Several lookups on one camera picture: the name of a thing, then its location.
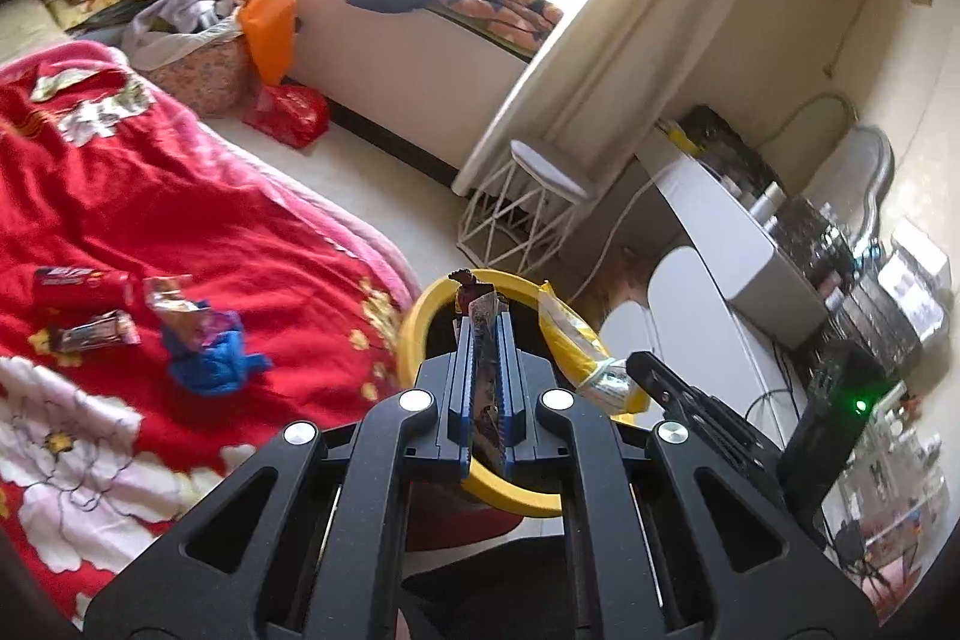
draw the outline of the stool seat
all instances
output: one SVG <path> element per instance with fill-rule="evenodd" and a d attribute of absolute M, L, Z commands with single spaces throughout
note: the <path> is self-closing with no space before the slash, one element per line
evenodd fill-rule
<path fill-rule="evenodd" d="M 479 268 L 520 276 L 556 255 L 579 208 L 596 196 L 587 173 L 546 142 L 511 140 L 460 218 L 457 247 Z"/>

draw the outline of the red package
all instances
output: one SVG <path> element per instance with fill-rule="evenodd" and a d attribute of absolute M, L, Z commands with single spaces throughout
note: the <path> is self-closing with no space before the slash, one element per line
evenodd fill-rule
<path fill-rule="evenodd" d="M 330 111 L 320 92 L 305 85 L 264 85 L 245 124 L 299 150 L 330 126 Z"/>
<path fill-rule="evenodd" d="M 110 310 L 133 304 L 130 273 L 84 266 L 40 266 L 34 302 L 56 310 Z"/>

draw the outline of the floral blanket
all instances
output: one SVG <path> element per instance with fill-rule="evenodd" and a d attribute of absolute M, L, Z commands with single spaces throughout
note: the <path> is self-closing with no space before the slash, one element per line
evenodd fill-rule
<path fill-rule="evenodd" d="M 0 70 L 0 527 L 78 625 L 90 598 L 291 420 L 358 420 L 394 392 L 416 284 L 370 226 L 228 145 L 111 50 L 64 44 Z M 195 396 L 141 344 L 51 351 L 37 266 L 189 273 L 275 368 Z"/>

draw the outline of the white cable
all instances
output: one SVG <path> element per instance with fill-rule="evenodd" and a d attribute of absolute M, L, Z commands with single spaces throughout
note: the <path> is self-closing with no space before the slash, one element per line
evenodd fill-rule
<path fill-rule="evenodd" d="M 597 259 L 597 263 L 594 263 L 589 275 L 587 275 L 587 279 L 584 280 L 584 284 L 581 287 L 578 287 L 577 292 L 570 297 L 569 304 L 573 304 L 580 297 L 580 294 L 584 292 L 587 286 L 593 282 L 593 278 L 596 277 L 597 272 L 600 271 L 601 263 L 603 263 L 604 258 L 607 258 L 607 252 L 610 250 L 611 244 L 613 244 L 613 236 L 616 234 L 616 230 L 620 227 L 620 223 L 623 223 L 624 218 L 627 217 L 627 213 L 630 212 L 632 206 L 637 203 L 637 199 L 649 191 L 650 186 L 656 185 L 656 181 L 663 177 L 670 167 L 675 167 L 677 164 L 677 161 L 671 161 L 659 172 L 656 172 L 653 177 L 643 183 L 643 185 L 637 189 L 637 192 L 630 197 L 630 201 L 628 201 L 627 206 L 623 208 L 623 212 L 620 213 L 619 218 L 616 218 L 616 220 L 613 221 L 613 228 L 610 230 L 610 235 L 607 237 L 607 241 L 604 243 L 603 250 L 600 251 L 600 258 Z"/>

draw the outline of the triangular cutout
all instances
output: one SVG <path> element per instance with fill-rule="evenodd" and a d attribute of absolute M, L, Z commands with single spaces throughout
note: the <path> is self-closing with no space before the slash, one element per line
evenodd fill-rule
<path fill-rule="evenodd" d="M 258 472 L 224 509 L 210 519 L 208 525 L 193 536 L 186 545 L 186 555 L 222 573 L 236 572 L 276 482 L 275 469 Z"/>
<path fill-rule="evenodd" d="M 784 552 L 784 543 L 712 472 L 700 469 L 696 480 L 734 572 L 745 573 Z"/>

